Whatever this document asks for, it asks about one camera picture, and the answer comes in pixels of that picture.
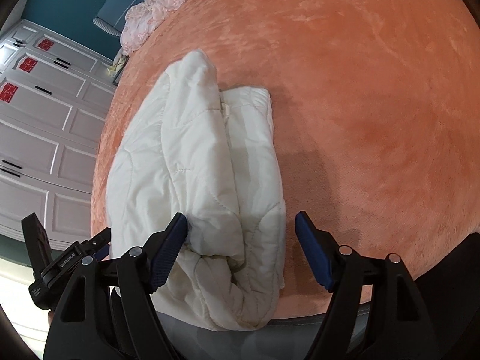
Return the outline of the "orange plush bed blanket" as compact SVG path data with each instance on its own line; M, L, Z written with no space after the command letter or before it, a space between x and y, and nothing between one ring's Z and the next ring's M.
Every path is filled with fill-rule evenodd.
M124 131L191 50L222 88L264 86L286 211L413 276L479 230L479 27L462 0L188 0L131 57L94 171L91 229Z

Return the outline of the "pink crumpled bedding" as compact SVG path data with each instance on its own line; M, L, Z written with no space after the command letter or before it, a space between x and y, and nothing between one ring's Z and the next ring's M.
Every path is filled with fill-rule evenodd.
M137 51L149 36L187 0L144 0L128 9L120 35L123 55Z

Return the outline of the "white panelled wardrobe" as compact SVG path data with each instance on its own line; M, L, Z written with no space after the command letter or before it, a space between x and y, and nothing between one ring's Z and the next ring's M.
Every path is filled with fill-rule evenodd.
M1 36L1 234L22 241L35 213L55 250L90 236L112 61L31 21Z

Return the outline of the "white quilted padded garment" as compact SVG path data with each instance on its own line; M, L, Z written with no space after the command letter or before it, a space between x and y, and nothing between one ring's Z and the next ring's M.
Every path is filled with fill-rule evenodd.
M112 256L176 213L189 234L154 308L213 331L273 317L284 285L286 204L265 88L222 90L202 50L170 64L128 125L106 183Z

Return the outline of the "dark bedside table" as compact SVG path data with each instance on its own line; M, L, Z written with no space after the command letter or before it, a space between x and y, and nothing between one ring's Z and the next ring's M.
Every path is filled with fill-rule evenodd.
M120 77L121 77L121 72L117 72L117 74L115 74L114 76L114 79L112 81L112 83L115 85L115 86L118 86L119 82L120 82Z

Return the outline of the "yellow-white items on nightstand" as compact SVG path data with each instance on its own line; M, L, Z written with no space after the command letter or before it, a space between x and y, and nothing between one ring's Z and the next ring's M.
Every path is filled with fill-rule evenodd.
M124 55L122 52L117 54L112 62L112 65L106 69L109 77L114 77L117 73L119 73L127 62L128 55Z

